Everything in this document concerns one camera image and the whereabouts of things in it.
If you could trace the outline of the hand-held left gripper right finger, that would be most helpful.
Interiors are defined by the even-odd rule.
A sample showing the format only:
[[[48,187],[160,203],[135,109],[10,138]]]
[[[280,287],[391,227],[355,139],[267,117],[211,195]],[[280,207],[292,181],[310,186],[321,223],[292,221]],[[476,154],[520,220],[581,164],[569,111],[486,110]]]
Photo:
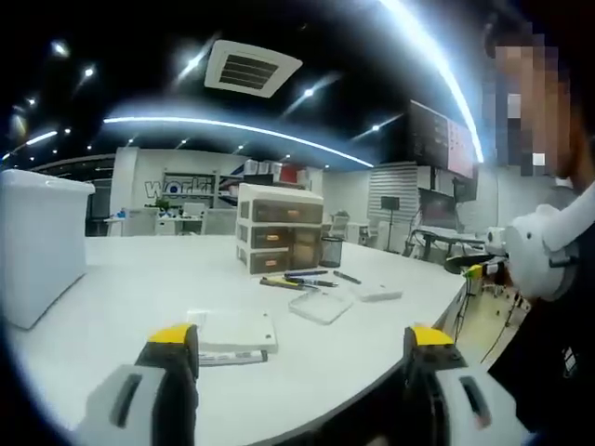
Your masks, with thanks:
[[[404,436],[415,445],[517,445],[514,398],[454,340],[425,326],[403,337]]]

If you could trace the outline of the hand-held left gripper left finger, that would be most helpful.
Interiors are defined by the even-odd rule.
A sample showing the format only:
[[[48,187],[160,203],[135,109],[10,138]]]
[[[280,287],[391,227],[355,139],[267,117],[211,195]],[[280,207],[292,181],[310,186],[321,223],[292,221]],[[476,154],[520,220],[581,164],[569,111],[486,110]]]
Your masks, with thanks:
[[[199,404],[198,330],[162,329],[86,401],[87,445],[193,445]]]

